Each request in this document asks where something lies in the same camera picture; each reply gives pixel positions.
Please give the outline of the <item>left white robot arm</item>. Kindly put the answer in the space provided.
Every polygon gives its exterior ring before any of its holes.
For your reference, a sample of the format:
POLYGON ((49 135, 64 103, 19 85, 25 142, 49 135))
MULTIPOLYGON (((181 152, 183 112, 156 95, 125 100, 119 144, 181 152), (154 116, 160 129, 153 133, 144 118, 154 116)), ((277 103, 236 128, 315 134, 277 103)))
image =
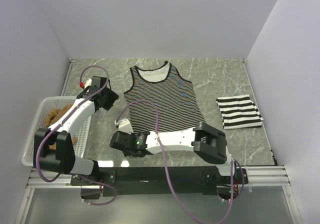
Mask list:
POLYGON ((73 138, 83 125, 99 109, 108 111, 119 98, 107 84, 107 77, 93 76, 75 99, 71 108, 48 128, 39 128, 34 134, 33 166, 58 174, 80 174, 88 185, 100 179, 98 162, 77 157, 73 138))

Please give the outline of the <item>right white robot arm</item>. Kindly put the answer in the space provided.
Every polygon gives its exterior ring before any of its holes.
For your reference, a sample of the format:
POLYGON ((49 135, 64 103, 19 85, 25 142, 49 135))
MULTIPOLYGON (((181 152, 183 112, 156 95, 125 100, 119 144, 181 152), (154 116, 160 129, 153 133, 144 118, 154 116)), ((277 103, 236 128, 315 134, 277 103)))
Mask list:
POLYGON ((120 127, 113 134, 109 146, 121 151, 126 157, 140 158, 162 151, 194 152, 203 161, 217 167, 222 182, 230 184, 237 178, 226 134, 204 122, 198 122, 196 126, 185 130, 160 133, 133 133, 127 127, 120 127))

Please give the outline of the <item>wide-striped black white tank top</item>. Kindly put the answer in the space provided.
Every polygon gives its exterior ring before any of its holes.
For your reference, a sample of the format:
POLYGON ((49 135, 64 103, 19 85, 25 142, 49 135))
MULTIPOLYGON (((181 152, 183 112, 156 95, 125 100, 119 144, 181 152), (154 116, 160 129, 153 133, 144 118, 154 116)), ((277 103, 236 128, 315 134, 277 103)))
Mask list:
POLYGON ((249 94, 216 99, 224 130, 261 128, 264 118, 249 94))

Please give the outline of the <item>thin-striped black white tank top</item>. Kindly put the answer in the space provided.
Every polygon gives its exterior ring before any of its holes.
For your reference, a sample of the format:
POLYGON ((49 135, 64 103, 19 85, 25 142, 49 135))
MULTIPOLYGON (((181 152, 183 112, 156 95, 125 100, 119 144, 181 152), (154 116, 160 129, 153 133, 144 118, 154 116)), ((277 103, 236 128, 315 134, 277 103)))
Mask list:
POLYGON ((150 70, 133 66, 130 72, 132 86, 124 97, 135 133, 183 131, 205 121, 192 82, 170 62, 150 70))

